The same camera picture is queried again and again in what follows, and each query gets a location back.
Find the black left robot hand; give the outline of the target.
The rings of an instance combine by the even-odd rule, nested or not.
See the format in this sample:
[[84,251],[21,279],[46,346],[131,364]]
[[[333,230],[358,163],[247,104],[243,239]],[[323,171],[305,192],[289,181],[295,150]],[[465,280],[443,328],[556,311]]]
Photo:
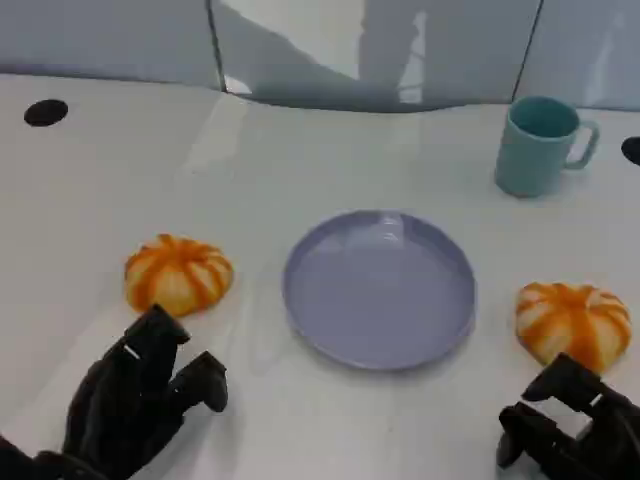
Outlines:
[[128,479],[146,466],[200,403],[213,412],[228,402],[226,368],[204,351],[175,370],[187,331],[153,305],[96,361],[69,406],[64,455],[108,479]]

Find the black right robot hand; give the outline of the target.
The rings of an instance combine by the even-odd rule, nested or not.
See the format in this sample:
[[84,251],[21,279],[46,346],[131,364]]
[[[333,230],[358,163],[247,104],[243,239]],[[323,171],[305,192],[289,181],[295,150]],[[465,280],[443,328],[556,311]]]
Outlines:
[[[527,454],[549,479],[637,479],[639,407],[569,355],[559,354],[529,384],[522,400],[502,409],[496,464],[507,469]],[[572,437],[531,407],[555,398],[589,417]]]

